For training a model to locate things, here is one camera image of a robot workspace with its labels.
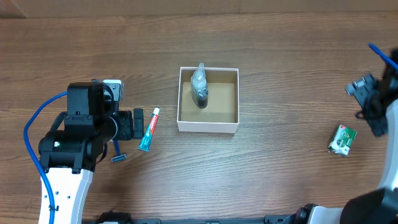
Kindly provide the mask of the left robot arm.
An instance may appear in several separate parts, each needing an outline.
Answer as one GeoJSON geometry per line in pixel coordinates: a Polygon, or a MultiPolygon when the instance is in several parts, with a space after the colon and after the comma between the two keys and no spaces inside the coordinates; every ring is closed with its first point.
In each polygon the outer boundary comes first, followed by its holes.
{"type": "Polygon", "coordinates": [[[106,157],[108,143],[143,137],[143,111],[119,110],[123,91],[121,80],[69,84],[66,111],[39,142],[44,170],[40,223],[81,223],[96,165],[106,157]]]}

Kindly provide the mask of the blue disposable razor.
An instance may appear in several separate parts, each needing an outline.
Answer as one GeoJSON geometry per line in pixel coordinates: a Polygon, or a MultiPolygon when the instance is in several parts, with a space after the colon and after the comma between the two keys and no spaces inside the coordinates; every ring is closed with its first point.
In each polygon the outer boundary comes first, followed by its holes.
{"type": "Polygon", "coordinates": [[[111,161],[119,162],[119,161],[125,160],[126,155],[121,153],[118,141],[113,141],[113,144],[114,144],[114,149],[115,149],[116,155],[111,158],[111,161]]]}

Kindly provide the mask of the green white soap packet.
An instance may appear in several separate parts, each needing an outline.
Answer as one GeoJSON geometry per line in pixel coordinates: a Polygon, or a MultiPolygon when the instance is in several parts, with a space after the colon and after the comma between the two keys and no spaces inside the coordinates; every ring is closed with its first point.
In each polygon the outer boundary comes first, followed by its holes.
{"type": "Polygon", "coordinates": [[[356,135],[357,131],[340,124],[329,143],[329,151],[339,156],[347,156],[356,135]]]}

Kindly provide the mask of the clear soap pump bottle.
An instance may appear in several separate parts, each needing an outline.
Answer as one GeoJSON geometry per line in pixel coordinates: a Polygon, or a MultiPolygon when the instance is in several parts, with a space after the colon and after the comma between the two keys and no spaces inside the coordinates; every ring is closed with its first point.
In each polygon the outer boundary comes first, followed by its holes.
{"type": "Polygon", "coordinates": [[[208,104],[208,84],[206,80],[205,64],[201,62],[191,76],[192,99],[199,108],[206,108],[208,104]]]}

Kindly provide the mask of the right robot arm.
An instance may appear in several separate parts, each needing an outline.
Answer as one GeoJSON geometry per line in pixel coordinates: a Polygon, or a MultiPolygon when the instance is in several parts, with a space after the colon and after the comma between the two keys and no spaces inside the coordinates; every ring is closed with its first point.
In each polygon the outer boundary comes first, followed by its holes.
{"type": "Polygon", "coordinates": [[[397,223],[397,49],[386,55],[376,45],[368,46],[385,64],[382,77],[365,75],[345,90],[361,108],[355,117],[364,120],[375,137],[386,139],[381,179],[375,190],[352,198],[343,207],[306,204],[284,223],[397,223]]]}

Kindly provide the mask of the colgate toothpaste tube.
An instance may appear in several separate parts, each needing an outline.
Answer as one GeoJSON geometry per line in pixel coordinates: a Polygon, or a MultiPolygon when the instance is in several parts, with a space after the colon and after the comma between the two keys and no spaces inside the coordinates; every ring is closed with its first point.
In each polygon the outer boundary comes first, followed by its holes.
{"type": "Polygon", "coordinates": [[[154,134],[154,130],[155,130],[157,121],[159,119],[159,113],[160,113],[160,108],[154,108],[150,122],[147,126],[147,129],[144,133],[143,138],[141,139],[141,143],[138,146],[139,150],[146,151],[146,152],[149,151],[150,144],[152,142],[152,138],[153,138],[153,134],[154,134]]]}

